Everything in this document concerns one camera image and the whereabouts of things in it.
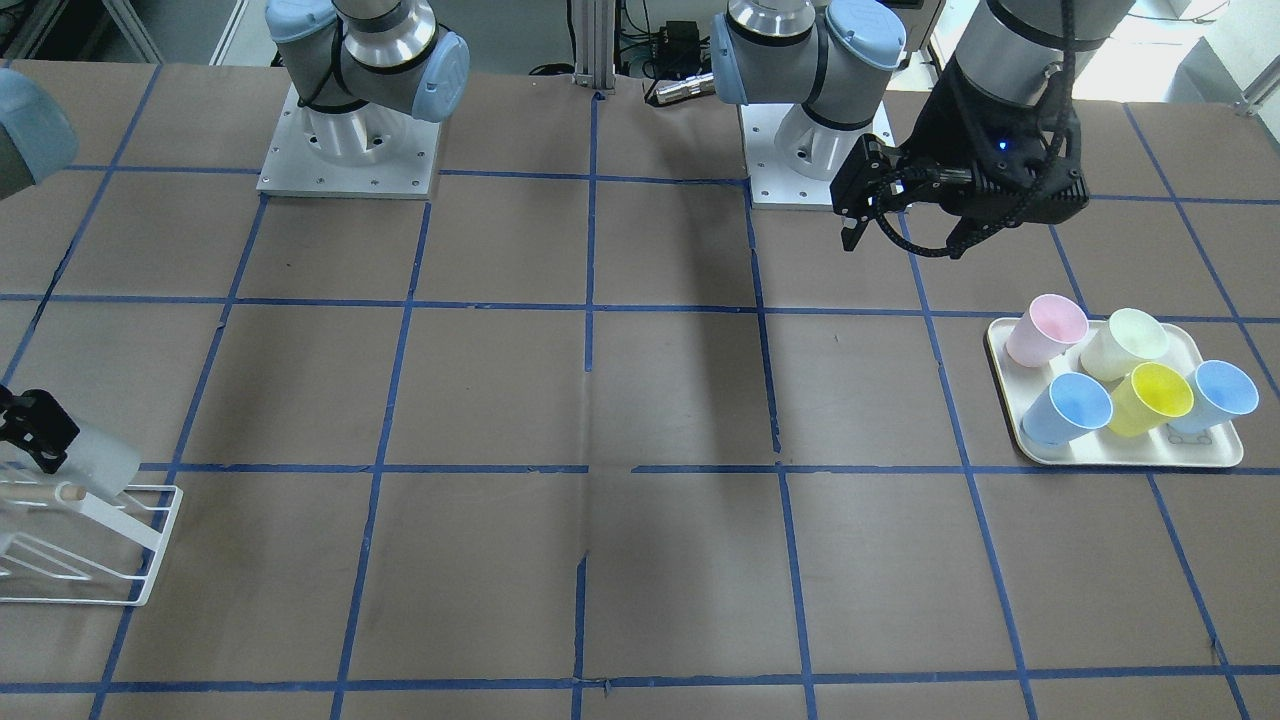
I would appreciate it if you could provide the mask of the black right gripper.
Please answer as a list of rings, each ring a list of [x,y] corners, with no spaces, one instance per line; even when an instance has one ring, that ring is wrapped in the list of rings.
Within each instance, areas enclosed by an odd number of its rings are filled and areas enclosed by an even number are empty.
[[[79,433],[81,427],[47,391],[14,395],[1,386],[1,441],[26,451],[44,473],[61,468]]]

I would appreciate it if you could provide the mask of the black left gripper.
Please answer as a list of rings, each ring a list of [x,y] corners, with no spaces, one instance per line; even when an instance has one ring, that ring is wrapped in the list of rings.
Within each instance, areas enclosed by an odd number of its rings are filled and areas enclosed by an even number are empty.
[[[1046,99],[1016,105],[987,94],[951,60],[899,151],[864,133],[829,182],[833,213],[844,219],[844,251],[856,249],[869,224],[881,225],[884,209],[877,197],[897,181],[899,169],[924,173],[922,197],[961,217],[946,240],[947,258],[959,260],[998,233],[998,219],[1046,168],[1064,90],[1064,81],[1052,77]]]

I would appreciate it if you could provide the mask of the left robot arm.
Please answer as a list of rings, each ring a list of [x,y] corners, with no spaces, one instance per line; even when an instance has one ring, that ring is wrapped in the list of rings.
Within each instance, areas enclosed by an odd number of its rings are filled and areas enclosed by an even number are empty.
[[[870,129],[908,40],[883,3],[731,1],[712,24],[710,68],[723,102],[788,108],[776,147],[828,184],[846,251],[878,225],[906,252],[959,259],[1088,206],[1074,86],[1130,9],[978,3],[899,146]]]

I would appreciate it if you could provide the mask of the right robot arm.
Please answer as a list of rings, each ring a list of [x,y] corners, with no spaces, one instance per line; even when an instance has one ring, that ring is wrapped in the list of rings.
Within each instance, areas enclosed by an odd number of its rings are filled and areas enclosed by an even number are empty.
[[[465,92],[470,51],[430,1],[268,1],[291,77],[259,174],[269,197],[428,199],[439,128]],[[78,138],[58,102],[3,69],[3,200],[69,167]],[[37,473],[90,460],[87,427],[45,391],[3,386],[3,448]]]

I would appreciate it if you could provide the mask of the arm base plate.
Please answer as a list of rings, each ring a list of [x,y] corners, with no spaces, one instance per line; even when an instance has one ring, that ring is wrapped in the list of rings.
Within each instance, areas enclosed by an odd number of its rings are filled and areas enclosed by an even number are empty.
[[[274,197],[428,200],[442,124],[366,105],[325,114],[288,88],[256,190]]]
[[[893,136],[883,105],[870,124],[835,131],[815,124],[796,104],[739,108],[751,204],[765,210],[831,211],[829,183],[863,135]]]

